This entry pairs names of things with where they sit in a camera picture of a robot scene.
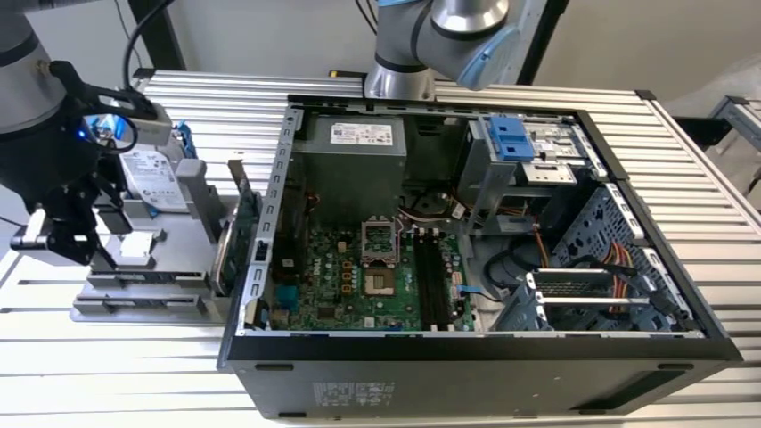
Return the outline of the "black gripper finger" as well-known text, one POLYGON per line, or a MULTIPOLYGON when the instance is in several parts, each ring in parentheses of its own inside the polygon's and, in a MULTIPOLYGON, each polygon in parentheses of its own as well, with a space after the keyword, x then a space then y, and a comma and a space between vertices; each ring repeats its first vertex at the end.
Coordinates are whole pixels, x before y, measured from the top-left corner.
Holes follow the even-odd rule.
POLYGON ((116 261, 96 233, 93 203, 100 193, 83 185, 55 189, 12 236, 9 248, 53 266, 113 270, 116 261))
POLYGON ((127 191, 127 178, 120 160, 100 160, 93 180, 101 195, 95 207, 109 232, 124 235, 132 232, 125 212, 123 193, 127 191))

